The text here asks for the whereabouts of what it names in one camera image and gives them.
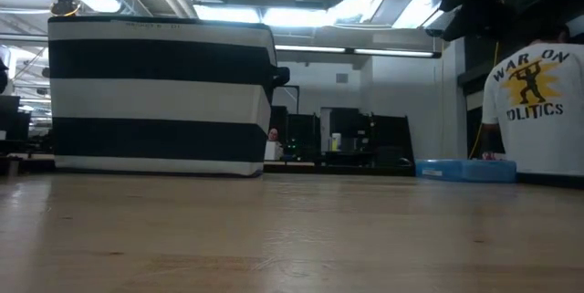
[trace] table surface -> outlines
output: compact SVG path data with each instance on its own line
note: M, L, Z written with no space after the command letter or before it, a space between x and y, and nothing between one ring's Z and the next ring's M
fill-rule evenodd
M577 292L584 192L415 178L0 179L2 292Z

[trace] black and white striped object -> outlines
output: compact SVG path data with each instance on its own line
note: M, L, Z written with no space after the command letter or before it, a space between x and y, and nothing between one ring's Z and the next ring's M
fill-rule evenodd
M58 168L261 173L276 72L267 26L53 18L48 37Z

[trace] blue plastic container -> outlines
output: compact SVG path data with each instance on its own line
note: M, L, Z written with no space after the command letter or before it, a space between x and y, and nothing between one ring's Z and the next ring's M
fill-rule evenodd
M514 183L517 167L510 161L419 160L416 176L464 183Z

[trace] air vent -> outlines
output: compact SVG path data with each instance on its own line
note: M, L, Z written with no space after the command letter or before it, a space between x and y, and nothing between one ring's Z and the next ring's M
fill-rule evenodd
M347 74L347 73L337 74L337 83L339 83L339 84L349 83L349 74Z

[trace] graphic print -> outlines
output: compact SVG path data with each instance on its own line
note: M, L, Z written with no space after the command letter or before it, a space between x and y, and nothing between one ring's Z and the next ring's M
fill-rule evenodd
M544 63L543 58L536 58L516 68L508 68L508 80L503 83L509 93L512 106L536 105L545 103L550 98L561 95L553 90L549 84L558 81L558 78L548 74L560 62Z

